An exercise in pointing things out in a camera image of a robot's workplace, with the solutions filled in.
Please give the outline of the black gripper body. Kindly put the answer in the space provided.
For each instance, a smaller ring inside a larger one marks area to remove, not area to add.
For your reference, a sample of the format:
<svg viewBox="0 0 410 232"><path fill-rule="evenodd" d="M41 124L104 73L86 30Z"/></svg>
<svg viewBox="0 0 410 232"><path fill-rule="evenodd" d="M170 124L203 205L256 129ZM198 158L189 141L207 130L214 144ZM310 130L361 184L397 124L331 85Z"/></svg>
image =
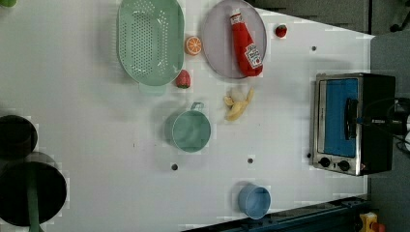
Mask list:
<svg viewBox="0 0 410 232"><path fill-rule="evenodd" d="M405 135L409 131L409 113L405 111L392 111L376 116L360 113L356 122L363 133Z"/></svg>

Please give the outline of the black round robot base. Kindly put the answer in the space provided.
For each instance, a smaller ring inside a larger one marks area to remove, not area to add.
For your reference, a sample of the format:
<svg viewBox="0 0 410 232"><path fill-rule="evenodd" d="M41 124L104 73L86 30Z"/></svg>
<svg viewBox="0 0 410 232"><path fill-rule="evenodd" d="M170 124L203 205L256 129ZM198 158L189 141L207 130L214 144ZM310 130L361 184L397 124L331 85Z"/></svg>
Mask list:
<svg viewBox="0 0 410 232"><path fill-rule="evenodd" d="M67 182L57 168L37 161L13 163L1 173L0 217L27 227L37 209L39 223L44 223L59 213L67 196Z"/></svg>

